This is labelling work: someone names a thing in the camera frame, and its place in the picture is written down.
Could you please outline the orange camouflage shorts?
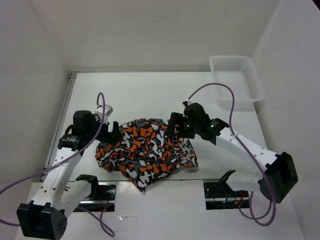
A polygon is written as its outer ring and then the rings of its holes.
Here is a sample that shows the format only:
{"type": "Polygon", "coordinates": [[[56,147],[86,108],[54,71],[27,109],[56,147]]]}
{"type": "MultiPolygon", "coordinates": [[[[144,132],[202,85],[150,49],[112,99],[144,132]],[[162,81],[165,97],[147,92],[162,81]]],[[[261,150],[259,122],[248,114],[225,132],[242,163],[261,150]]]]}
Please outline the orange camouflage shorts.
{"type": "Polygon", "coordinates": [[[95,159],[108,172],[121,172],[140,191],[169,177],[179,168],[196,168],[198,159],[187,138],[167,138],[167,120],[141,118],[119,126],[120,140],[100,142],[95,159]]]}

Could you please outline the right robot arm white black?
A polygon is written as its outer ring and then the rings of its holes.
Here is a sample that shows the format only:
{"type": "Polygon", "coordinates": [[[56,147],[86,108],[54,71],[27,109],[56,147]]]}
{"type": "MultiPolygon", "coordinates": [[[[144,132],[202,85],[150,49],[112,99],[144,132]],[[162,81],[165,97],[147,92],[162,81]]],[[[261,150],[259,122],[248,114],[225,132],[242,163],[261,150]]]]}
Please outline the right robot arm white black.
{"type": "Polygon", "coordinates": [[[210,118],[199,103],[186,103],[183,113],[171,113],[165,135],[186,139],[194,139],[199,135],[203,140],[257,167],[258,172],[252,174],[236,170],[225,173],[219,184],[219,191],[225,197],[242,190],[261,192],[268,200],[279,204],[298,182],[290,154],[285,151],[276,153],[252,142],[234,131],[227,122],[210,118]]]}

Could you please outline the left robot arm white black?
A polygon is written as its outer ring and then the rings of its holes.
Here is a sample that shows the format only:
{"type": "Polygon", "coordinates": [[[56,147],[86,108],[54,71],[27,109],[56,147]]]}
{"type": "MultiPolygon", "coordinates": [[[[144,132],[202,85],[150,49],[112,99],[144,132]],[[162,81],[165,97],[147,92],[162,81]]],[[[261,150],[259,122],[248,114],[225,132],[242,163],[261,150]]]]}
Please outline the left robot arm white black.
{"type": "Polygon", "coordinates": [[[25,237],[59,240],[64,235],[68,217],[85,198],[96,199],[100,194],[98,178],[81,174],[67,189],[68,181],[80,162],[85,149],[95,140],[106,142],[113,134],[108,131],[110,105],[99,105],[95,112],[78,110],[73,122],[60,138],[52,168],[29,203],[17,209],[17,218],[25,237]]]}

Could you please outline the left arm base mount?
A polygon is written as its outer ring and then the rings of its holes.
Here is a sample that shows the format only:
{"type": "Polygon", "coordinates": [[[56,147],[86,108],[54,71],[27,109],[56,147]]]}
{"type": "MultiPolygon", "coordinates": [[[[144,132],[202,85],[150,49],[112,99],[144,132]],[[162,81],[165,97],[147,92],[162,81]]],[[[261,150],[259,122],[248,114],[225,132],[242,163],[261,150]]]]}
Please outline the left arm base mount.
{"type": "Polygon", "coordinates": [[[116,182],[99,182],[98,194],[82,200],[74,212],[114,212],[116,186],[116,182]]]}

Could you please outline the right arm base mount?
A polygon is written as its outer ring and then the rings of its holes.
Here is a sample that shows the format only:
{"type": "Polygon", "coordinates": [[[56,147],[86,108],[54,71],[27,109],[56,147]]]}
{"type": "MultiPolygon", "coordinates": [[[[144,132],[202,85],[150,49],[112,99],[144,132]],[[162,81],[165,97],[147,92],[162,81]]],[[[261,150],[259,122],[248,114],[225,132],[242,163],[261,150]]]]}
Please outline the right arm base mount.
{"type": "Polygon", "coordinates": [[[206,210],[231,210],[249,208],[249,193],[247,191],[233,191],[223,188],[218,181],[203,183],[206,210]]]}

